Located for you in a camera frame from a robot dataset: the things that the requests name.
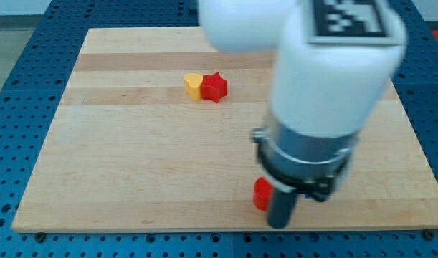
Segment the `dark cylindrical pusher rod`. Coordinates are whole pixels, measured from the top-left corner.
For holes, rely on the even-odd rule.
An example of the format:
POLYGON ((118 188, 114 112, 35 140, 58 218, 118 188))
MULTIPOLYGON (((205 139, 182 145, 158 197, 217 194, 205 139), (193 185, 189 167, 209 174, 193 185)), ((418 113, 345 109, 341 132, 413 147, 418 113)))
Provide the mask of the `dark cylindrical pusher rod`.
POLYGON ((267 223, 273 229, 284 229, 290 222, 297 203, 296 192, 286 193, 274 188, 267 208, 267 223))

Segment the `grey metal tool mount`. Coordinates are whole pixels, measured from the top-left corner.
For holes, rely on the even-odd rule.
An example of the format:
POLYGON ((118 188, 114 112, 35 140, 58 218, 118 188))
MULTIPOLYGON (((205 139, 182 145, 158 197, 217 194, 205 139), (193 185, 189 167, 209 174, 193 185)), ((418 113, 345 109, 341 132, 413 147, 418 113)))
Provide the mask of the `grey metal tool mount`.
POLYGON ((300 133, 267 112, 257 136, 257 162, 279 191, 326 201, 341 185, 358 142, 358 132, 338 137, 300 133))

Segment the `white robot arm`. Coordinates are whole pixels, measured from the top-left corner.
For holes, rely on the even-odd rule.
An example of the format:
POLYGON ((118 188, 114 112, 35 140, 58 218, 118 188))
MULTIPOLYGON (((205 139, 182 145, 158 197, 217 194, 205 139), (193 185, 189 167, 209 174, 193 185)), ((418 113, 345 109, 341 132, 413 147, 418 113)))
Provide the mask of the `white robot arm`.
POLYGON ((406 51, 404 23, 387 1, 351 0, 201 0, 198 19, 220 52, 275 52, 268 111, 252 139, 273 187, 267 223, 282 229, 299 195, 326 201, 348 175, 406 51))

